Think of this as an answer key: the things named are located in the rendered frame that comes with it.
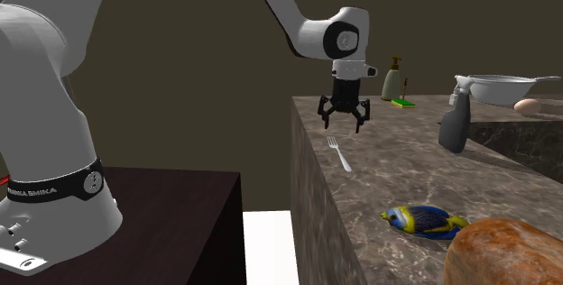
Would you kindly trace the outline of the silver fork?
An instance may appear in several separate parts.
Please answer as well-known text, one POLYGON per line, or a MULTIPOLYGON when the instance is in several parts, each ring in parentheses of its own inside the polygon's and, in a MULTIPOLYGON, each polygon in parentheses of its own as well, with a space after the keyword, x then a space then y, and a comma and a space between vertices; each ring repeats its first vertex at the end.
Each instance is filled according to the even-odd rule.
POLYGON ((339 157, 339 159, 340 159, 340 162, 341 162, 341 164, 342 164, 343 169, 344 169, 346 172, 351 172, 352 169, 351 169, 349 163, 347 162, 345 156, 344 156, 343 153, 340 151, 340 148, 339 148, 339 145, 338 145, 338 143, 337 143, 336 138, 335 138, 334 136, 329 136, 329 137, 327 138, 327 140, 328 140, 328 146, 329 146, 331 149, 334 149, 334 150, 337 152, 337 155, 338 155, 338 157, 339 157))

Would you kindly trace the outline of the dark grey spray bottle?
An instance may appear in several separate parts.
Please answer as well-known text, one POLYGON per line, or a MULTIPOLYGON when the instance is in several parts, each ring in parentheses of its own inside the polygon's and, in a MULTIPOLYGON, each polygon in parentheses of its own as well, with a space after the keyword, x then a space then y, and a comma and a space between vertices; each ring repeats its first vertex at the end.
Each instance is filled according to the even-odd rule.
POLYGON ((457 84, 450 96, 453 110, 446 112, 441 120, 438 143, 453 153, 461 153, 466 146, 471 121, 469 91, 473 80, 455 75, 457 84))

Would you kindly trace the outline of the blue and yellow toy fish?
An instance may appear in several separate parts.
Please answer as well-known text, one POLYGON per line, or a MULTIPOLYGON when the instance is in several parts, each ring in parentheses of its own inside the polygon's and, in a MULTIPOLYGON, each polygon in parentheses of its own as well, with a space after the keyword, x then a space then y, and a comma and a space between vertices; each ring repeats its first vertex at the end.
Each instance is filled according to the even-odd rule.
POLYGON ((469 225, 464 218, 431 206, 389 207, 380 217, 404 233, 432 240, 451 240, 469 225))

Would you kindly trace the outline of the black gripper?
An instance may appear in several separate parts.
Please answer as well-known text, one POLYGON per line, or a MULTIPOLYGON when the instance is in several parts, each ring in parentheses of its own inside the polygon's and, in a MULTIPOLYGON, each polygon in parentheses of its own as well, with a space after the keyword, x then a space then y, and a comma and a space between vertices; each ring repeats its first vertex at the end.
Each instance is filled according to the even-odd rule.
POLYGON ((329 117, 335 111, 351 113, 356 119, 355 132, 359 133, 360 127, 371 118, 371 102, 369 98, 359 99, 360 79, 346 80, 333 79, 332 97, 322 95, 318 102, 318 114, 324 122, 324 128, 329 127, 329 117))

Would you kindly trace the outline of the brown egg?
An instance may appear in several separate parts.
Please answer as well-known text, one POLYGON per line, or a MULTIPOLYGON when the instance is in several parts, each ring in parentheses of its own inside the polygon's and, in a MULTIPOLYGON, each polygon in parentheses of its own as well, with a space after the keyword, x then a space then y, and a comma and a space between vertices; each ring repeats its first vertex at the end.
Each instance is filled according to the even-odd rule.
POLYGON ((533 98, 526 98, 517 102, 513 109, 521 115, 535 115, 541 110, 541 102, 533 98))

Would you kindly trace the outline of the brown bread loaf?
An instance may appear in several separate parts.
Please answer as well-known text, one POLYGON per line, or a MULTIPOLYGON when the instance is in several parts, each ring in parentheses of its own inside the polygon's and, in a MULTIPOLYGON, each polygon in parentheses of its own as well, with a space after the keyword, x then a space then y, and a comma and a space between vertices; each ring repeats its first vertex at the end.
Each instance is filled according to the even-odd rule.
POLYGON ((444 285, 563 285, 563 241, 517 220, 476 221, 448 247, 444 285))

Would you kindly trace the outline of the dark brown robot stand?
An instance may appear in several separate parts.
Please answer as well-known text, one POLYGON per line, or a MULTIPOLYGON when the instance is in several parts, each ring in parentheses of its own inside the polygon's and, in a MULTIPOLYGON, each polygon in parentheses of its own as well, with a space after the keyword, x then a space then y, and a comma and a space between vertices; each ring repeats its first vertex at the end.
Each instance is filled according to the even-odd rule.
POLYGON ((97 249, 0 285, 246 285, 237 172, 107 168, 124 220, 97 249))

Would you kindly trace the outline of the grey metal pan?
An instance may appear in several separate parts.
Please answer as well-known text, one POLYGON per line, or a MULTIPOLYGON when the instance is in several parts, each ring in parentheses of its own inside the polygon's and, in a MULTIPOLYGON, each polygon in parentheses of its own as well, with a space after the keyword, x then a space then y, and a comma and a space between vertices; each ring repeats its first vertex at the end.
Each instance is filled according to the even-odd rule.
POLYGON ((470 75, 470 92, 479 102, 508 106, 521 101, 538 82, 560 81, 562 77, 525 78, 505 75, 470 75))

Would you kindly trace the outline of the green soap dispenser bottle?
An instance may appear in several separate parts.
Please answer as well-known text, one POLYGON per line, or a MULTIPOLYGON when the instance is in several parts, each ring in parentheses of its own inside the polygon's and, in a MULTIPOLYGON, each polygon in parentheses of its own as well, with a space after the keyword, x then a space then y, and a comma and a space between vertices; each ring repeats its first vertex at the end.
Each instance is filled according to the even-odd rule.
POLYGON ((381 99, 384 101, 391 101, 400 96, 401 93, 401 74, 399 71, 399 61, 401 57, 392 57, 392 65, 386 74, 381 99))

